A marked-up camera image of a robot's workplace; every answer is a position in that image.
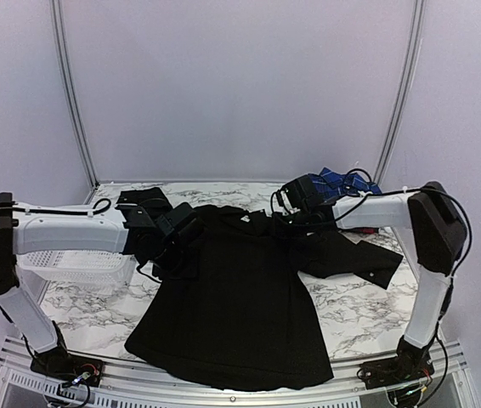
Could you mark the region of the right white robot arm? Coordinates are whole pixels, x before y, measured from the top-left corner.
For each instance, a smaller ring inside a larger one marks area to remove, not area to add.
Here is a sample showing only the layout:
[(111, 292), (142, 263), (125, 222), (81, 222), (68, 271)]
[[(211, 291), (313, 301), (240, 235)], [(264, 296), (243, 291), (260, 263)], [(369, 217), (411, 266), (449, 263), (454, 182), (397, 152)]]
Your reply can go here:
[(324, 199), (312, 180), (302, 176), (283, 185), (270, 199), (279, 232), (404, 228), (416, 251), (418, 292), (405, 334), (389, 372), (406, 381), (422, 368), (450, 306), (456, 271), (472, 242), (472, 229), (461, 204), (441, 183), (382, 193), (361, 191)]

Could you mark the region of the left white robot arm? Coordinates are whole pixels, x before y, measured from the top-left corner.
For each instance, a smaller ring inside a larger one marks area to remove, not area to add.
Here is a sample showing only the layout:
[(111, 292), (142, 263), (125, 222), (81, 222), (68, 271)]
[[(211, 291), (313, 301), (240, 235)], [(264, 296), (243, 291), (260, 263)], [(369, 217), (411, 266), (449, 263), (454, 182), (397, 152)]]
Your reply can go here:
[(25, 337), (37, 366), (70, 377), (76, 360), (60, 329), (42, 311), (18, 276), (19, 255), (46, 251), (98, 251), (133, 257), (174, 274), (190, 243), (203, 231), (195, 209), (173, 207), (158, 188), (127, 191), (116, 202), (38, 207), (0, 193), (0, 309)]

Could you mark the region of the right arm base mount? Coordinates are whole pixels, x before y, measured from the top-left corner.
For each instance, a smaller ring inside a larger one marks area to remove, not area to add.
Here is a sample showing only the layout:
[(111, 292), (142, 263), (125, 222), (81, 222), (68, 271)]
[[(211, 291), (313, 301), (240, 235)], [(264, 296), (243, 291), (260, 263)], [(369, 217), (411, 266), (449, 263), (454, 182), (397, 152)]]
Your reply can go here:
[(389, 387), (419, 379), (428, 379), (435, 372), (430, 359), (415, 365), (398, 356), (366, 361), (360, 365), (357, 377), (367, 389)]

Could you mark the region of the black long sleeve shirt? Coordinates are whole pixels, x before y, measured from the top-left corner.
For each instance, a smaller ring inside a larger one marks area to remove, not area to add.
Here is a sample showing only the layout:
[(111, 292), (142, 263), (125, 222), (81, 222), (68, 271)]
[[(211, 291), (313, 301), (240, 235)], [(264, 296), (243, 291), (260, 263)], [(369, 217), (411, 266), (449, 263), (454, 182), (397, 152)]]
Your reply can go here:
[(310, 352), (329, 361), (318, 315), (301, 273), (353, 274), (387, 288), (402, 257), (336, 231), (281, 239), (264, 212), (194, 207), (204, 224), (178, 279), (161, 284), (127, 341), (148, 362), (244, 366), (246, 358)]

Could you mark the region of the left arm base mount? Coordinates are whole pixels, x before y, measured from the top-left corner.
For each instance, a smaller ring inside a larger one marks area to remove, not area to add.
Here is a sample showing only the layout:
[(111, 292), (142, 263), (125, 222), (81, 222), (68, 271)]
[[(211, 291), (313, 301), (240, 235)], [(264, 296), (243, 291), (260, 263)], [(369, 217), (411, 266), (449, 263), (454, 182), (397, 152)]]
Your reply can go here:
[(95, 358), (72, 354), (62, 348), (53, 348), (44, 353), (35, 353), (31, 357), (31, 370), (64, 381), (88, 373), (85, 382), (90, 387), (98, 387), (103, 375), (104, 362)]

